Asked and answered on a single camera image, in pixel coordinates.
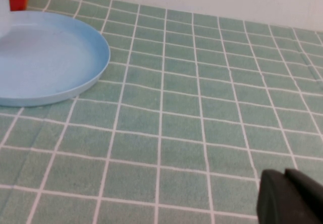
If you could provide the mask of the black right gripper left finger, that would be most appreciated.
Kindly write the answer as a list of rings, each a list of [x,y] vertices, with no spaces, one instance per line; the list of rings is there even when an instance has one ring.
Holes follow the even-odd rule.
[[[261,174],[256,213],[259,223],[322,223],[285,173],[276,170]]]

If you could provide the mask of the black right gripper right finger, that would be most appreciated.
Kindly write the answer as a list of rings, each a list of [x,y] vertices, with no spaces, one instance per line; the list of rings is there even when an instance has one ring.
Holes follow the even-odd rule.
[[[286,169],[285,176],[294,185],[306,206],[322,218],[322,185],[296,169]]]

